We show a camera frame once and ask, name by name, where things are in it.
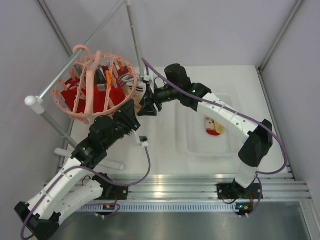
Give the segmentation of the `yellow sock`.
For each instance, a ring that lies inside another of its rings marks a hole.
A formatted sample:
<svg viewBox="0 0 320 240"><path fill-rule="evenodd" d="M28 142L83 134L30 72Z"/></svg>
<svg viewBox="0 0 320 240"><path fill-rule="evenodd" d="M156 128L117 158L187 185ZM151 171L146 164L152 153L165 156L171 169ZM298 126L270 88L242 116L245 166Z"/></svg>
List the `yellow sock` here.
<svg viewBox="0 0 320 240"><path fill-rule="evenodd" d="M223 134L225 132L225 128L223 125L221 125L220 123L218 122L215 122L215 131L218 133L218 134Z"/></svg>
<svg viewBox="0 0 320 240"><path fill-rule="evenodd" d="M139 103L136 103L136 102L134 103L134 111L136 115L139 113L141 108L142 106Z"/></svg>

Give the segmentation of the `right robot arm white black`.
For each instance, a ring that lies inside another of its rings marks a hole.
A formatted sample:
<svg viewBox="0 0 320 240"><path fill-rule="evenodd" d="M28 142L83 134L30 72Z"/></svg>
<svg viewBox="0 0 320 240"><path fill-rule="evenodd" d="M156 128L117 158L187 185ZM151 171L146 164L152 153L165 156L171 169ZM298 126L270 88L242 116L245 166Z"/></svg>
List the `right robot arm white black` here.
<svg viewBox="0 0 320 240"><path fill-rule="evenodd" d="M255 123L221 101L211 89L202 83L193 83L186 69L178 63L167 66L161 78L165 85L157 87L148 68L143 82L146 92L140 102L139 116L156 116L162 105L178 100L184 107L203 114L221 124L236 135L242 143L238 152L241 161L235 179L225 196L227 199L243 199L252 192L257 170L263 158L273 146L272 124L268 120Z"/></svg>

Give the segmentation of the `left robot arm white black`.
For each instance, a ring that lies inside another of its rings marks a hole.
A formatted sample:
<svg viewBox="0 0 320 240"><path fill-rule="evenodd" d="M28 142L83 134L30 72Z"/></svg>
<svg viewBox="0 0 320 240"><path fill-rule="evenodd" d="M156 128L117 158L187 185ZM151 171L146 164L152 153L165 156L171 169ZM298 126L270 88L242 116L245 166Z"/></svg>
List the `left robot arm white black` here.
<svg viewBox="0 0 320 240"><path fill-rule="evenodd" d="M97 117L87 138L76 146L62 170L37 195L15 206L14 210L23 222L22 228L28 229L38 240L48 240L63 221L84 204L99 197L109 198L113 194L113 186L96 179L78 193L69 192L106 158L112 145L140 126L132 99L112 117Z"/></svg>

